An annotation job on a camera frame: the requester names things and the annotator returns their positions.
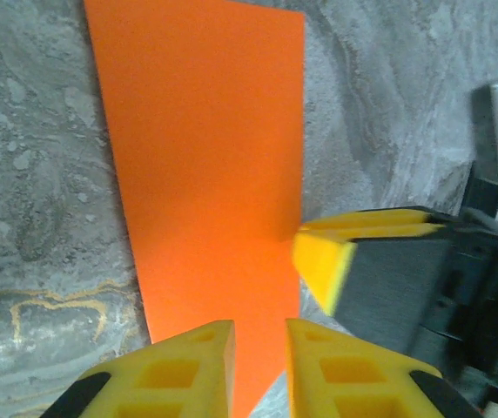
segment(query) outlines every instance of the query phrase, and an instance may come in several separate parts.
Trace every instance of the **stone floor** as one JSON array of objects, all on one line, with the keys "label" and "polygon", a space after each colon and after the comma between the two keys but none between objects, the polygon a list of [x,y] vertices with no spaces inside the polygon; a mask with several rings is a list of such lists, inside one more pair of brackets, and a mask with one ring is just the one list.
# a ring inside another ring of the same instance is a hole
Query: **stone floor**
[{"label": "stone floor", "polygon": [[[493,0],[262,0],[306,20],[305,219],[453,211]],[[305,290],[302,314],[333,325]],[[0,417],[148,343],[80,0],[0,0]],[[254,416],[287,416],[280,378]]]}]

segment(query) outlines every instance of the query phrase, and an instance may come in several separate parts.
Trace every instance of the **yellow plastic part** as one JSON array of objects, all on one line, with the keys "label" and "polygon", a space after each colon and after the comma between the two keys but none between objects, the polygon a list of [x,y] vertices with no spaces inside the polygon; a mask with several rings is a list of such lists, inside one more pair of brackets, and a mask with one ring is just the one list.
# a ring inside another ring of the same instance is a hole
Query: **yellow plastic part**
[{"label": "yellow plastic part", "polygon": [[307,320],[287,320],[293,418],[443,418],[408,375],[428,364]]},{"label": "yellow plastic part", "polygon": [[306,222],[300,229],[366,228],[386,225],[422,224],[427,221],[428,217],[428,212],[416,209],[350,212]]},{"label": "yellow plastic part", "polygon": [[111,378],[81,418],[227,418],[235,350],[232,320],[218,320],[102,363]]},{"label": "yellow plastic part", "polygon": [[295,269],[328,315],[334,313],[356,246],[332,234],[302,232],[295,235]]},{"label": "yellow plastic part", "polygon": [[442,227],[436,224],[414,224],[300,230],[293,242],[293,264],[319,306],[326,314],[332,315],[357,248],[351,239],[418,237],[435,233]]}]

